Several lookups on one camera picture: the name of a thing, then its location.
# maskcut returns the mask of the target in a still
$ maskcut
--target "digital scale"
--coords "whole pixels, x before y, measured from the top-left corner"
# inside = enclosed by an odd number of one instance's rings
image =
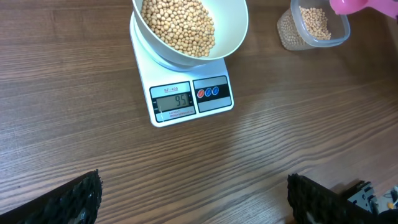
[[[158,128],[229,111],[234,106],[224,59],[197,67],[173,64],[155,53],[134,17],[130,35],[148,105]]]

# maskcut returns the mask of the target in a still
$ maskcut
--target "scoop handle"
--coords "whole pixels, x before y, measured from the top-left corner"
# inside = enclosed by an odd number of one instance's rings
[[[367,6],[394,19],[398,19],[398,0],[370,0]]]

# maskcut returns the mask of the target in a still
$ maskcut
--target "clear plastic container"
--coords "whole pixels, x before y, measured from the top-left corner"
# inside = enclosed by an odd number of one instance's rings
[[[330,40],[318,40],[312,36],[300,12],[300,6],[306,9],[323,9],[328,18],[327,27]],[[315,47],[334,47],[346,41],[351,33],[347,16],[336,15],[329,0],[292,0],[288,9],[277,23],[282,45],[287,50],[307,50]]]

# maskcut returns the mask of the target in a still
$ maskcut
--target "pink spoon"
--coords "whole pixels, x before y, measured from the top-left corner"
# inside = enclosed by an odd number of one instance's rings
[[[330,6],[336,14],[347,15],[358,12],[365,7],[372,7],[377,11],[397,19],[398,0],[330,0]]]

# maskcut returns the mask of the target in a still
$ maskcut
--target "wood grain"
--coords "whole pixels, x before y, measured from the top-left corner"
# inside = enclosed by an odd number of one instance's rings
[[[234,110],[154,128],[128,0],[0,2],[0,213],[93,169],[97,223],[285,223],[288,174],[325,187],[396,184],[398,56],[384,17],[342,46],[288,52],[288,0],[249,0],[226,58]]]

